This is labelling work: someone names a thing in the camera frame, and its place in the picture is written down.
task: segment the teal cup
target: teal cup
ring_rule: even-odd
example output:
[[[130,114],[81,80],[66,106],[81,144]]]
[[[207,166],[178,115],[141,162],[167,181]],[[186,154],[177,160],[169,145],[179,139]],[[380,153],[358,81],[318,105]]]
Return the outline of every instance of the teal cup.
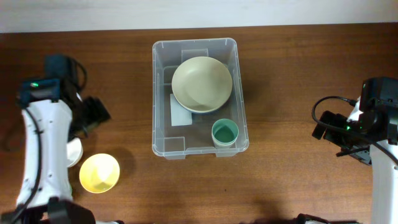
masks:
[[[230,119],[219,119],[211,128],[211,137],[217,149],[230,148],[238,138],[239,128]]]

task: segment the cup rim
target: cup rim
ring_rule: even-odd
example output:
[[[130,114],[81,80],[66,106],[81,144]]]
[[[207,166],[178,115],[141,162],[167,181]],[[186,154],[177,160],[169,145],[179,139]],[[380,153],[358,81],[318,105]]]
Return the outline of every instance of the cup rim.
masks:
[[[116,179],[115,183],[114,183],[110,188],[108,188],[107,190],[101,191],[101,192],[93,192],[93,191],[88,190],[88,189],[83,185],[83,183],[81,182],[81,172],[82,172],[82,169],[81,169],[81,168],[83,168],[84,164],[85,164],[89,159],[91,159],[91,158],[94,157],[94,156],[98,156],[98,155],[107,155],[107,156],[112,157],[112,158],[114,159],[114,161],[116,162],[116,165],[117,165],[119,174],[118,174],[118,178]],[[111,156],[111,155],[109,155],[109,154],[107,154],[107,153],[98,153],[98,154],[95,154],[95,155],[90,156],[90,157],[87,158],[87,159],[84,161],[84,163],[81,165],[80,171],[79,171],[79,181],[80,181],[80,185],[83,186],[83,188],[84,188],[85,190],[87,190],[88,192],[93,193],[93,194],[102,194],[102,193],[105,193],[105,192],[111,190],[111,189],[119,182],[119,178],[120,178],[120,165],[119,165],[119,162],[118,162],[113,156]]]
[[[217,140],[217,138],[215,138],[215,136],[214,136],[214,133],[213,133],[214,125],[215,125],[217,122],[222,121],[222,120],[231,121],[231,122],[236,126],[236,129],[238,130],[238,133],[236,133],[236,137],[234,138],[234,140],[232,140],[232,141],[230,141],[230,142],[221,142],[221,141]],[[214,124],[213,124],[212,127],[211,127],[211,138],[213,138],[213,141],[214,141],[214,142],[217,142],[218,144],[220,144],[220,145],[222,145],[222,146],[230,146],[230,145],[234,144],[234,142],[236,142],[236,140],[238,139],[238,136],[239,136],[239,127],[238,127],[238,125],[236,124],[236,122],[233,121],[233,120],[231,120],[231,119],[228,119],[228,118],[221,118],[221,119],[218,119],[216,122],[214,122]]]

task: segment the clear plastic bin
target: clear plastic bin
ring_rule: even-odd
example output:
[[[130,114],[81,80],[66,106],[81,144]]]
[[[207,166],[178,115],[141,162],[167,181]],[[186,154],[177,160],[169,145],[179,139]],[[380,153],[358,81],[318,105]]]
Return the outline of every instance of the clear plastic bin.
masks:
[[[158,41],[153,49],[153,115],[152,150],[166,159],[185,159],[186,155],[215,153],[217,157],[234,156],[249,147],[248,128],[244,111],[238,48],[231,38],[202,40]],[[229,100],[218,110],[208,114],[192,113],[192,124],[171,125],[170,94],[174,71],[184,61],[197,56],[219,60],[228,68],[233,89]],[[229,149],[216,149],[211,127],[221,118],[233,120],[239,135]]]

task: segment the yellow cup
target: yellow cup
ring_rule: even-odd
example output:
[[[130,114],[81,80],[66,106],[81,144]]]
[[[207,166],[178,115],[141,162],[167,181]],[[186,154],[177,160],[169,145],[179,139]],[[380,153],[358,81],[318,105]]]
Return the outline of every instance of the yellow cup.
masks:
[[[110,190],[119,180],[119,163],[108,154],[88,158],[80,168],[81,185],[89,192],[99,194]]]

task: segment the wooden table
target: wooden table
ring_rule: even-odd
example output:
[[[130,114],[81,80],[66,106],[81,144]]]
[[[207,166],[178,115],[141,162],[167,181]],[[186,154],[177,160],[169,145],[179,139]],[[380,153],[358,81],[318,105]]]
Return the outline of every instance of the wooden table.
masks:
[[[215,37],[238,43],[250,146],[229,158],[157,157],[151,149],[152,44]],[[41,77],[44,56],[54,53],[86,67],[83,96],[99,97],[112,115],[83,141],[83,159],[69,169],[75,202],[97,219],[248,223],[308,213],[370,222],[371,167],[336,158],[337,146],[312,138],[310,110],[323,96],[357,98],[367,78],[397,78],[398,24],[1,34],[2,212],[14,208],[24,170],[17,88],[25,78]],[[318,115],[351,109],[332,100]],[[91,194],[78,171],[101,152],[119,161],[121,178],[109,192]]]

